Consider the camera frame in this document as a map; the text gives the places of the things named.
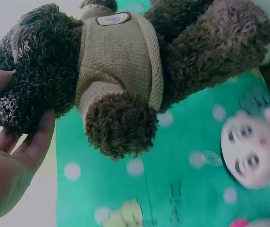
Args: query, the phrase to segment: teddy bear's sweater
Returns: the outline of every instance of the teddy bear's sweater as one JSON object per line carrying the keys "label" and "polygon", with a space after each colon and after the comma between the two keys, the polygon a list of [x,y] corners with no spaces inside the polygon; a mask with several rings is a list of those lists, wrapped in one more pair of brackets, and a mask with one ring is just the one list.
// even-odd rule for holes
{"label": "teddy bear's sweater", "polygon": [[[158,40],[153,26],[134,13],[109,15],[107,8],[86,6],[81,19],[81,51],[75,104],[83,120],[89,105],[102,95],[124,90],[139,93],[150,107],[159,110],[163,76]],[[128,19],[120,24],[120,16]]]}

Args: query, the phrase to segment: polka dot fabric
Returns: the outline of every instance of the polka dot fabric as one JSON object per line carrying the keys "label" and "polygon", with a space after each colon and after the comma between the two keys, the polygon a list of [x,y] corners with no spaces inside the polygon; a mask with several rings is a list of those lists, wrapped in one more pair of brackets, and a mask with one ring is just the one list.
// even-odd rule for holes
{"label": "polka dot fabric", "polygon": [[[118,1],[121,11],[146,1]],[[220,158],[220,132],[240,109],[262,113],[252,97],[270,97],[262,79],[244,73],[191,95],[158,115],[154,148],[113,162],[89,147],[72,110],[57,123],[58,227],[228,227],[233,220],[270,218],[270,181],[249,191]]]}

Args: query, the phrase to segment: teddy bear's leg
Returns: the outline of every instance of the teddy bear's leg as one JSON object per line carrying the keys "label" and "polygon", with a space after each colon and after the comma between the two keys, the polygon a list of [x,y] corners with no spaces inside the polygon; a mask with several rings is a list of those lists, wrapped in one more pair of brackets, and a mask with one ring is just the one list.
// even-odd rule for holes
{"label": "teddy bear's leg", "polygon": [[159,36],[171,43],[197,21],[214,0],[158,0],[145,14]]}
{"label": "teddy bear's leg", "polygon": [[269,44],[270,21],[259,7],[215,0],[168,48],[162,109],[258,66]]}

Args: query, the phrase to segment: brown teddy bear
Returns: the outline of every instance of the brown teddy bear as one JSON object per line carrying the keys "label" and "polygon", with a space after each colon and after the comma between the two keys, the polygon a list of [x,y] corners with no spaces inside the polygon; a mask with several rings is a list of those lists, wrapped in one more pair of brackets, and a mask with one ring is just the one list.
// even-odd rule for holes
{"label": "brown teddy bear", "polygon": [[157,113],[259,65],[270,21],[249,0],[158,0],[144,17],[85,0],[81,20],[55,4],[23,15],[0,42],[0,126],[35,132],[74,106],[90,144],[112,159],[148,151]]}

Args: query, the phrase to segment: hand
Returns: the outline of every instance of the hand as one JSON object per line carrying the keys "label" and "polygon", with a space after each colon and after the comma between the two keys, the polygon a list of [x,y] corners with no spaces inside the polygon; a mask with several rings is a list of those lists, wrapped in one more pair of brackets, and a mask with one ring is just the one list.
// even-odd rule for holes
{"label": "hand", "polygon": [[[13,74],[13,71],[0,70],[0,92],[10,83]],[[13,153],[18,138],[5,130],[0,133],[0,218],[17,204],[30,185],[49,149],[54,127],[54,111],[48,111],[36,134],[27,136]]]}

